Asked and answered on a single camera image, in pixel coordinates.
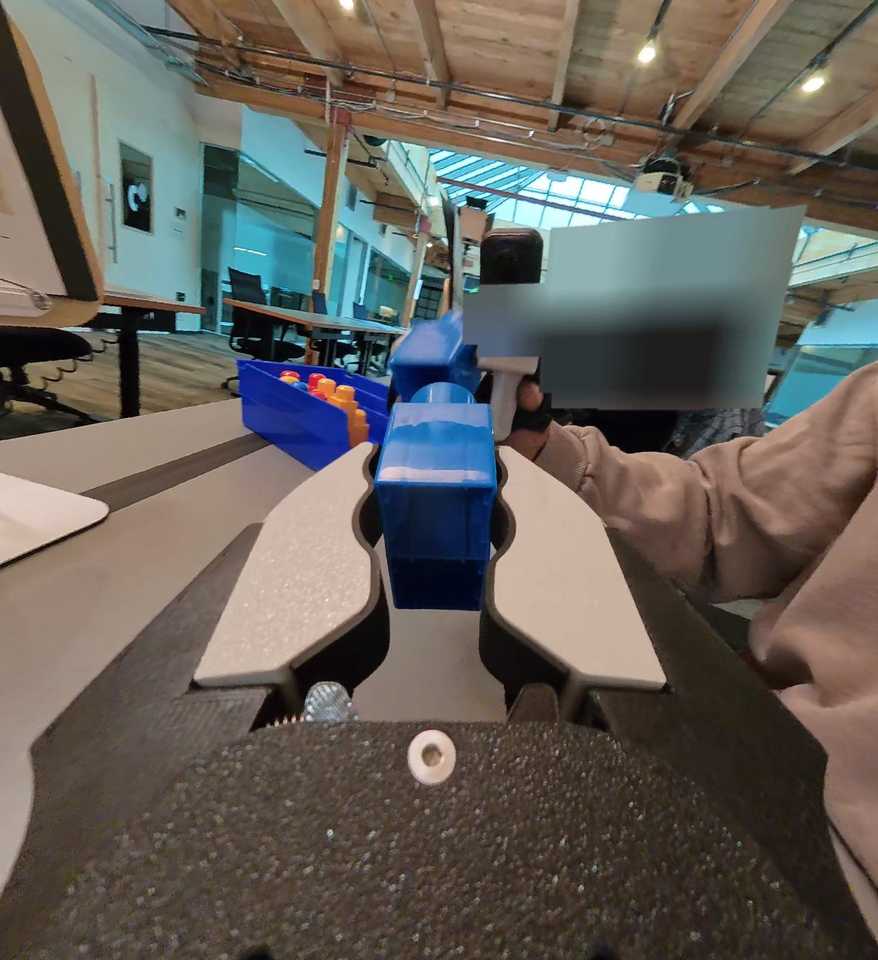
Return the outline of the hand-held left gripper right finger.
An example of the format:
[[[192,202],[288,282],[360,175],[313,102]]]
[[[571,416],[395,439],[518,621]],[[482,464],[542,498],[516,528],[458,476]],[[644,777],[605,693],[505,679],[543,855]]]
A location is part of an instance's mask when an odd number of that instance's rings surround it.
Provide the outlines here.
[[[493,554],[480,659],[511,709],[544,685],[577,719],[591,690],[663,693],[668,681],[604,523],[516,450],[497,452]]]

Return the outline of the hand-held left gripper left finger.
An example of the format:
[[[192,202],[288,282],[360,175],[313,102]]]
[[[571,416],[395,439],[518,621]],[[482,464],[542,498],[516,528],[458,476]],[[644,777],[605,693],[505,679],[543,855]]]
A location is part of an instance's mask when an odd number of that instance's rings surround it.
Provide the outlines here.
[[[350,694],[385,661],[387,593],[375,546],[378,446],[363,442],[263,522],[193,676],[204,690],[277,690],[292,712],[317,682]]]

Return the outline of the blue two-stud toy block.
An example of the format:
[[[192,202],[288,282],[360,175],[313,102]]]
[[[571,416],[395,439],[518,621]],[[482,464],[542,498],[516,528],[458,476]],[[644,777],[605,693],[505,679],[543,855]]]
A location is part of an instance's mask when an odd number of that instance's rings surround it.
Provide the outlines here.
[[[461,309],[419,321],[398,343],[390,362],[397,399],[411,402],[419,390],[440,382],[474,394],[482,378],[476,351],[475,344],[464,340]]]

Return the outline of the blue plastic bin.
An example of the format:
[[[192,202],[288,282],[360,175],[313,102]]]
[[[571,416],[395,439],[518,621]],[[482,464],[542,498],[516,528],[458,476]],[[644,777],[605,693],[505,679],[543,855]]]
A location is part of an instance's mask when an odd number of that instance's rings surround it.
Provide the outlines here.
[[[281,381],[297,374],[301,381],[322,376],[354,389],[366,412],[368,441],[383,441],[388,423],[389,385],[339,367],[282,364],[240,359],[238,389],[243,425],[313,471],[319,471],[350,450],[347,416],[328,402]]]

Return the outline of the blue one-stud toy block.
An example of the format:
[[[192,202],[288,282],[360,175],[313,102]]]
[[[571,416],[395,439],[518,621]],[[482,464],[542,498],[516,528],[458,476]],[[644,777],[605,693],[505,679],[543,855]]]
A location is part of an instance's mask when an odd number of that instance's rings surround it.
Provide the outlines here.
[[[489,405],[445,381],[394,405],[374,491],[397,609],[480,610],[497,489]]]

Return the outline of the pile of assembled block steps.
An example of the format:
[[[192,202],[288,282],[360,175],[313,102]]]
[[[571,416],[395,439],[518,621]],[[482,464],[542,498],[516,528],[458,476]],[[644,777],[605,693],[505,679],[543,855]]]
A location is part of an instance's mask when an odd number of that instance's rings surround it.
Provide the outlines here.
[[[347,418],[351,447],[370,439],[369,411],[373,404],[372,393],[365,389],[358,389],[342,378],[336,380],[319,371],[301,374],[288,367],[280,371],[279,380],[343,411]]]

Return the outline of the person's right hand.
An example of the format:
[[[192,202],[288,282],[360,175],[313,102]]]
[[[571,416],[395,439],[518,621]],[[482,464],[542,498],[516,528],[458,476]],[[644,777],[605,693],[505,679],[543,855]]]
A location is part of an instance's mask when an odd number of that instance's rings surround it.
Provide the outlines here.
[[[547,442],[553,422],[550,399],[535,379],[526,377],[517,388],[516,400],[512,429],[503,443],[527,460],[535,461]]]

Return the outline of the white ceiling projector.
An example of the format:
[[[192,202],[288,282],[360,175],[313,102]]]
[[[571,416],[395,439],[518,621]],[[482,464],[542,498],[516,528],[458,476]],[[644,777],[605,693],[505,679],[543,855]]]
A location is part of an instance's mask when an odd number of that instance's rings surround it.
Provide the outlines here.
[[[640,165],[633,189],[686,203],[694,192],[691,168],[674,155],[650,156]]]

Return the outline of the wooden-top desk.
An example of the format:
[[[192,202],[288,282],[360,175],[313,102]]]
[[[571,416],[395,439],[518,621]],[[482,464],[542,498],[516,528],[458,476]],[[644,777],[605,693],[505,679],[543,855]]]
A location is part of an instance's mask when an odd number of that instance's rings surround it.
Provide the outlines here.
[[[86,325],[89,330],[115,334],[121,419],[140,414],[139,333],[144,330],[175,332],[179,314],[203,317],[205,310],[202,306],[144,294],[107,292],[102,308]]]
[[[301,356],[307,364],[335,362],[338,343],[355,345],[356,372],[365,375],[373,363],[373,350],[386,353],[408,328],[384,322],[340,318],[308,311],[273,307],[225,297],[231,309],[230,345],[235,351],[260,361],[286,361]]]

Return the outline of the black office chair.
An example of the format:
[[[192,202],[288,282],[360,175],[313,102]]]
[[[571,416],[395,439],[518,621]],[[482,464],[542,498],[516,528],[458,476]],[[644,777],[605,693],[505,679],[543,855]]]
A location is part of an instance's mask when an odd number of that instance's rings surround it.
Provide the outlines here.
[[[229,345],[239,354],[257,361],[301,361],[304,345],[286,340],[289,323],[254,311],[246,305],[265,306],[267,298],[258,274],[229,268],[231,330]]]
[[[10,413],[13,402],[30,403],[47,411],[76,419],[77,426],[94,424],[96,418],[58,401],[45,388],[33,387],[26,367],[41,363],[70,362],[51,382],[58,382],[93,357],[92,346],[77,333],[63,329],[0,325],[0,422]]]

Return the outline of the white document stand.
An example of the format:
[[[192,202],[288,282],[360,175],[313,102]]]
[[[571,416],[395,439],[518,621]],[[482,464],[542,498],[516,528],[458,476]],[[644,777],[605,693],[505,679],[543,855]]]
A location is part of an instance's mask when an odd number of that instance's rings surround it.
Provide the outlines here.
[[[1,329],[54,329],[76,308],[86,320],[96,307],[0,280]],[[0,473],[0,568],[98,525],[109,512],[100,500]]]

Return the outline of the wooden support post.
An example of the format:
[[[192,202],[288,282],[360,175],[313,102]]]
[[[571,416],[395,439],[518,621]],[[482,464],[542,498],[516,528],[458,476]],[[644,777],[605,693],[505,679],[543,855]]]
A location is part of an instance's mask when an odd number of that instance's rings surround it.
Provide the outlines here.
[[[345,191],[349,157],[350,113],[331,107],[325,144],[325,174],[322,202],[315,229],[312,292],[329,293],[334,266],[339,213]]]

